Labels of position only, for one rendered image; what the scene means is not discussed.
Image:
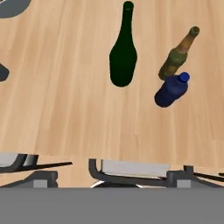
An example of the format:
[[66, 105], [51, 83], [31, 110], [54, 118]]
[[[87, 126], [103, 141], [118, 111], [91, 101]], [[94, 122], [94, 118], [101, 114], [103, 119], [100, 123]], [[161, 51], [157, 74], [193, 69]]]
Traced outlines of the dark grey small object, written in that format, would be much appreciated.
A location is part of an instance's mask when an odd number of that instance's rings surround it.
[[5, 81], [9, 76], [10, 70], [0, 63], [0, 81]]

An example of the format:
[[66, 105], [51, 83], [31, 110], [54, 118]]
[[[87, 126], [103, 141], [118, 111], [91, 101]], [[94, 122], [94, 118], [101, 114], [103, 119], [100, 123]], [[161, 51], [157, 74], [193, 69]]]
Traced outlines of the brown olive glass bottle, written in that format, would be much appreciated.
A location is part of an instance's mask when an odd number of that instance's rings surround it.
[[166, 61], [161, 66], [158, 73], [158, 77], [162, 81], [165, 81], [167, 78], [173, 76], [186, 62], [189, 49], [199, 33], [200, 28], [198, 26], [193, 26], [187, 35], [180, 41], [180, 43], [170, 50]]

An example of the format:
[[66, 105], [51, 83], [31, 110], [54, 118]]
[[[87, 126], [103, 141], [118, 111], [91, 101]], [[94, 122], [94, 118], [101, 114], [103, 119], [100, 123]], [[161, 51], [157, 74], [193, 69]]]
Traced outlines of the dark framed grey panel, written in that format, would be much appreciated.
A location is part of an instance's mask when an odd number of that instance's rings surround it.
[[101, 160], [101, 168], [97, 169], [97, 160], [88, 160], [90, 176], [97, 179], [92, 185], [96, 187], [139, 187], [161, 186], [167, 187], [166, 173], [168, 164], [147, 164], [138, 162]]
[[37, 165], [39, 156], [0, 152], [0, 173], [21, 172], [26, 168]]

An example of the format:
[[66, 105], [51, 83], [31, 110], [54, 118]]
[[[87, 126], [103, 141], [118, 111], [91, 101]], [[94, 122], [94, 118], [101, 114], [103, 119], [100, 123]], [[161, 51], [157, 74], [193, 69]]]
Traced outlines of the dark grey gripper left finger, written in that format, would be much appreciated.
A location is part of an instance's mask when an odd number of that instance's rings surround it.
[[35, 171], [27, 178], [3, 185], [3, 188], [57, 188], [57, 179], [56, 171]]

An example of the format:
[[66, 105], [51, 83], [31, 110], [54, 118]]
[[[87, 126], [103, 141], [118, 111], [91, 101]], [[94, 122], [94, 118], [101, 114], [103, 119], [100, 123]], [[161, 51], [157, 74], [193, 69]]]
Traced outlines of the blue plastic bottle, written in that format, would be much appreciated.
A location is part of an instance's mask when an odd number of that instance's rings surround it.
[[189, 80], [190, 74], [187, 72], [167, 78], [154, 96], [155, 103], [161, 108], [171, 106], [186, 93]]

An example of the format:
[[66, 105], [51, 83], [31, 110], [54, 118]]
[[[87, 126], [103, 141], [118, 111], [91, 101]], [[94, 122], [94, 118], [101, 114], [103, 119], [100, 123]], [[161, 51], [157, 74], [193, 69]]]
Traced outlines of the grey round object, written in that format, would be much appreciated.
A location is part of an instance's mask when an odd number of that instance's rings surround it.
[[0, 0], [0, 18], [14, 18], [23, 13], [32, 0]]

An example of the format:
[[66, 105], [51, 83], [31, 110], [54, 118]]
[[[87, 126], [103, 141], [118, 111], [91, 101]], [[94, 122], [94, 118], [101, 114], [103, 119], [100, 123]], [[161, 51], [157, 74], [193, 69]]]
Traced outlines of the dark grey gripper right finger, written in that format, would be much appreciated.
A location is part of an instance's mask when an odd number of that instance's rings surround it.
[[220, 187], [224, 188], [224, 182], [194, 176], [191, 165], [185, 165], [182, 170], [168, 171], [166, 173], [166, 186], [176, 188]]

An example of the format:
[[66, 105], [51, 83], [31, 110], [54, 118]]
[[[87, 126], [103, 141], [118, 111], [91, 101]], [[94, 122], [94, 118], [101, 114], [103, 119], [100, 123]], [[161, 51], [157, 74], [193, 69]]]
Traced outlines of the thin black bar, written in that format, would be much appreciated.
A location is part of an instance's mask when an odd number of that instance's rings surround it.
[[224, 182], [224, 178], [218, 177], [218, 176], [208, 175], [208, 174], [204, 174], [204, 173], [197, 173], [197, 172], [195, 172], [193, 175], [200, 177], [200, 178], [204, 178], [204, 179], [211, 179], [211, 180], [215, 180], [215, 181]]
[[46, 168], [53, 168], [53, 167], [60, 167], [60, 166], [66, 166], [66, 165], [72, 165], [72, 162], [64, 162], [64, 163], [55, 163], [55, 164], [37, 164], [32, 167], [26, 167], [29, 170], [39, 170], [39, 169], [46, 169]]

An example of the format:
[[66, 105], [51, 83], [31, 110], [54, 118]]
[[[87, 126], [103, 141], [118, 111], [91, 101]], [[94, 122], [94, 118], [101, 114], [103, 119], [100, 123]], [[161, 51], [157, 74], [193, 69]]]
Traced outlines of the dark green glass bottle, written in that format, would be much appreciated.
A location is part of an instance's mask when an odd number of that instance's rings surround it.
[[131, 1], [123, 3], [121, 28], [109, 54], [110, 79], [117, 87], [131, 83], [137, 63], [137, 50], [132, 38], [133, 10]]

